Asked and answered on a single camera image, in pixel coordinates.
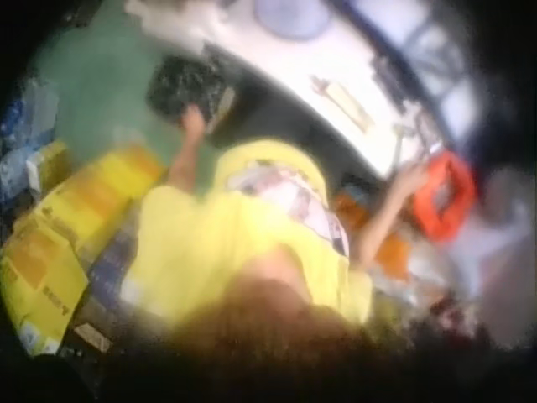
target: white table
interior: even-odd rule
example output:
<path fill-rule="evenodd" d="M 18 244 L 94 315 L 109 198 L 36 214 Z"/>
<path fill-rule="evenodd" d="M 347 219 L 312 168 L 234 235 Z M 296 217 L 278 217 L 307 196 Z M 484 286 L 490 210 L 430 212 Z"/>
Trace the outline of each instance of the white table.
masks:
<path fill-rule="evenodd" d="M 261 26 L 253 0 L 238 0 L 225 13 L 214 2 L 200 0 L 182 8 L 128 0 L 126 10 L 141 18 L 148 34 L 177 49 L 201 55 L 204 44 L 211 44 L 223 50 L 315 111 L 380 179 L 390 175 L 398 141 L 392 127 L 401 117 L 373 80 L 374 49 L 344 18 L 334 13 L 321 36 L 298 42 Z M 312 76 L 342 84 L 373 118 L 374 128 L 364 133 L 333 101 L 314 91 Z M 404 139 L 400 163 L 419 152 L 419 139 Z"/>

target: gray round object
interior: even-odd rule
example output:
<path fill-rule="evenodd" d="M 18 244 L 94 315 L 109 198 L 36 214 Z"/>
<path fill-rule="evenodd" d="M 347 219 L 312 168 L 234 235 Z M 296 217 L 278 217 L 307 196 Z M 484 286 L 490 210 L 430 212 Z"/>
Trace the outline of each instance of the gray round object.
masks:
<path fill-rule="evenodd" d="M 314 39 L 331 21 L 322 0 L 256 0 L 254 12 L 266 29 L 294 40 Z"/>

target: person's right hand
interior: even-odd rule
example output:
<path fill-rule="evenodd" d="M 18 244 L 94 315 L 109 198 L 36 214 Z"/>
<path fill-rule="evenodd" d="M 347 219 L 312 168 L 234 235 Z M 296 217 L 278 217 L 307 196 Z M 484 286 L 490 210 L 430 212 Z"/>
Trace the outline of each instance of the person's right hand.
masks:
<path fill-rule="evenodd" d="M 194 105 L 189 105 L 183 116 L 181 116 L 181 125 L 185 130 L 185 139 L 193 144 L 199 144 L 203 140 L 206 131 L 206 123 L 200 109 Z"/>
<path fill-rule="evenodd" d="M 397 202 L 405 202 L 428 181 L 427 167 L 423 164 L 404 166 L 394 178 L 388 190 L 388 197 Z"/>

